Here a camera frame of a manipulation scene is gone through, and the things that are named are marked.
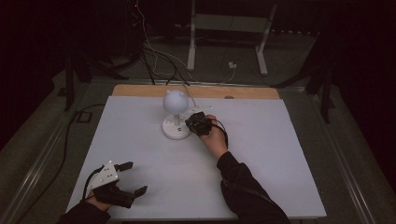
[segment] dark background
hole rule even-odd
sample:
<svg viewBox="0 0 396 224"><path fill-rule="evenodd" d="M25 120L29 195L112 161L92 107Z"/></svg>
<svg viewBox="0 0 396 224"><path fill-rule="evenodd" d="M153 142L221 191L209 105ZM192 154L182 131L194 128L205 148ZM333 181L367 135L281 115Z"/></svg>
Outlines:
<svg viewBox="0 0 396 224"><path fill-rule="evenodd" d="M134 48L117 41L125 32L125 4L134 1L9 1L0 9L1 142L12 135L52 91L64 70L64 46L72 43L96 60L111 62ZM260 16L260 1L197 1L197 10ZM158 35L175 36L174 24L190 22L189 1L140 1ZM393 2L282 1L272 29L318 35L306 66L328 60L332 83L357 121L389 183L396 189L395 58Z"/></svg>

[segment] black sweater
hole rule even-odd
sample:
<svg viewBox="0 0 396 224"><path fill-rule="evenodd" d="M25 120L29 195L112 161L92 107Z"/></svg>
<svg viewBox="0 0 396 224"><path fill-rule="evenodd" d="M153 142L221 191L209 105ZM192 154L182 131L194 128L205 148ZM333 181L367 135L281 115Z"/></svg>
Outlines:
<svg viewBox="0 0 396 224"><path fill-rule="evenodd" d="M224 153L219 161L221 191L230 209L238 215L240 223L290 223L282 209L274 203L244 163L239 163L231 152ZM79 203L62 215L58 224L105 224L108 212L90 203Z"/></svg>

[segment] person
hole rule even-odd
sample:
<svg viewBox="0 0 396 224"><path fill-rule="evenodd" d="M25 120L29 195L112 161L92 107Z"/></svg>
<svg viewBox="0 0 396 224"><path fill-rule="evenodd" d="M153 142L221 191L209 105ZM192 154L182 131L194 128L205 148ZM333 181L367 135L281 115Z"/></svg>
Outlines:
<svg viewBox="0 0 396 224"><path fill-rule="evenodd" d="M217 125L215 116L207 115L205 118ZM248 167L237 161L228 150L224 133L219 128L212 127L209 135L200 138L218 160L217 167L223 178L220 182L221 192L228 207L238 216L239 223L290 224L286 214L270 199ZM107 212L110 206L98 202L91 191L84 202L62 215L58 224L105 224L110 219Z"/></svg>

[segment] white desk lamp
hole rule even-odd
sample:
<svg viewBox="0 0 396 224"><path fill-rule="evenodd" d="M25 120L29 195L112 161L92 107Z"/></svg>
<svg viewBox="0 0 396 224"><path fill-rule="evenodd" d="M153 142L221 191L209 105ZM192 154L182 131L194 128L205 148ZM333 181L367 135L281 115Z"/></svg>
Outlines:
<svg viewBox="0 0 396 224"><path fill-rule="evenodd" d="M163 109L170 113L163 121L163 133L170 139L180 140L190 135L185 119L180 116L189 108L189 100L183 91L167 91L163 97Z"/></svg>

